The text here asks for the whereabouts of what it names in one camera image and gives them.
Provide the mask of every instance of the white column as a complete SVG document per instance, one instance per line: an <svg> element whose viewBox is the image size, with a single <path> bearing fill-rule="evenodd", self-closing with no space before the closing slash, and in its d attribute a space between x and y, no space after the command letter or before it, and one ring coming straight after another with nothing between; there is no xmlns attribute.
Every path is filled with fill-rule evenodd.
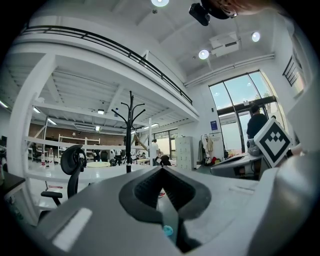
<svg viewBox="0 0 320 256"><path fill-rule="evenodd" d="M151 154L151 146L152 146L152 120L151 120L151 117L149 118L149 158L150 158L150 166L154 166L154 163L152 161L152 158L150 157L150 154Z"/></svg>
<svg viewBox="0 0 320 256"><path fill-rule="evenodd" d="M7 164L11 174L24 177L24 155L27 144L23 140L29 133L32 107L31 102L37 99L45 86L48 77L55 70L56 56L47 53L35 65L26 78L14 103L7 139Z"/></svg>

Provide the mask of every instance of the chair headrest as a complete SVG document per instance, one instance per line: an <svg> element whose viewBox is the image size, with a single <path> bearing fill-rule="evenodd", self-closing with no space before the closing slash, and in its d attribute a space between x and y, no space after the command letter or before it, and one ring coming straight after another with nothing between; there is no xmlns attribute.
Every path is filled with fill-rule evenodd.
<svg viewBox="0 0 320 256"><path fill-rule="evenodd" d="M85 152L81 149L83 145L73 145L69 147L61 156L61 169L67 175L72 175L78 165L79 154L83 154L84 162L83 167L87 166L87 157Z"/></svg>

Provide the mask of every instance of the brown wall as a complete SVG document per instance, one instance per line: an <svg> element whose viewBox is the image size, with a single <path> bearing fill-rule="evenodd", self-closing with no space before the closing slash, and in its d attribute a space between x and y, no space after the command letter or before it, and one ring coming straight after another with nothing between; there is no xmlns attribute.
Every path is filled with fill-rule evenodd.
<svg viewBox="0 0 320 256"><path fill-rule="evenodd" d="M42 128L41 125L31 123L30 124L30 129L29 129L29 136L34 137L37 132ZM106 146L118 146L119 144L123 144L124 137L123 136L117 136L117 135L106 135L106 134L99 134L99 133L90 133L90 132L84 132L82 131L80 134L79 131L76 130L70 130L70 129L62 129L62 128L54 128L54 127L47 127L46 129L46 138L51 138L54 140L59 139L59 134L61 136L65 137L72 137L72 133L75 133L75 138L80 138L84 139L87 137L88 139L91 140L98 140L100 138L100 144L101 145L106 145ZM39 139L42 139L43 132L38 136ZM74 139L66 139L64 138L62 142L67 142L67 143L77 143L79 144L84 144L85 142L83 140L76 141ZM98 142L95 141L89 141L89 145L96 144Z"/></svg>

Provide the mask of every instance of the office chair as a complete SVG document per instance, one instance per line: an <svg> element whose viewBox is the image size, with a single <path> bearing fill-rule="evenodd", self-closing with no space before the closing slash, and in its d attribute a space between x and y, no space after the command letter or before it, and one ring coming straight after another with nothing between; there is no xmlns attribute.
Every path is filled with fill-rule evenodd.
<svg viewBox="0 0 320 256"><path fill-rule="evenodd" d="M106 150L101 151L100 157L102 162L108 162L108 152Z"/></svg>
<svg viewBox="0 0 320 256"><path fill-rule="evenodd" d="M38 162L38 161L41 161L41 159L38 159L38 157L41 157L41 152L38 152L37 151L37 145L34 143L32 144L32 158Z"/></svg>
<svg viewBox="0 0 320 256"><path fill-rule="evenodd" d="M73 145L69 147L66 151L64 151L63 155L61 156L61 169L67 175L71 175L68 186L67 186L67 196L68 199L71 198L78 192L78 181L79 181L79 174L84 171L84 167L87 166L87 157L85 152L81 149L83 145ZM56 206L59 206L61 203L59 198L62 198L62 193L58 192L49 192L43 191L41 193L42 197L52 198L55 202ZM44 215L46 215L49 210L44 210L41 212L39 220L41 220Z"/></svg>

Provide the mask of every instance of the metal railing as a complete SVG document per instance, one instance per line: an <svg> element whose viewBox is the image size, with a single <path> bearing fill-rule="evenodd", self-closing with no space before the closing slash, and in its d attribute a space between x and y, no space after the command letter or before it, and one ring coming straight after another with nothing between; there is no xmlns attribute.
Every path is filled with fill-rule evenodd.
<svg viewBox="0 0 320 256"><path fill-rule="evenodd" d="M294 83L299 78L300 74L296 68L296 63L293 60L292 56L291 56L288 64L286 65L286 68L285 68L282 75L285 76L285 78L288 80L291 87L294 85Z"/></svg>
<svg viewBox="0 0 320 256"><path fill-rule="evenodd" d="M156 76L161 78L164 82L174 88L182 97L184 97L191 105L192 100L183 92L179 86L177 86L168 76L166 76L163 72L161 72L156 66L151 64L148 60L137 54L136 52L130 50L129 48L117 43L109 38L106 38L102 35L92 33L89 31L85 31L82 29L67 27L67 26L56 26L56 25L39 25L39 26L27 26L22 32L21 36L28 34L56 34L56 35L64 35L74 38L80 38L83 40L87 40L101 46L112 49L124 56L127 56L129 59L139 63L147 70L154 73Z"/></svg>

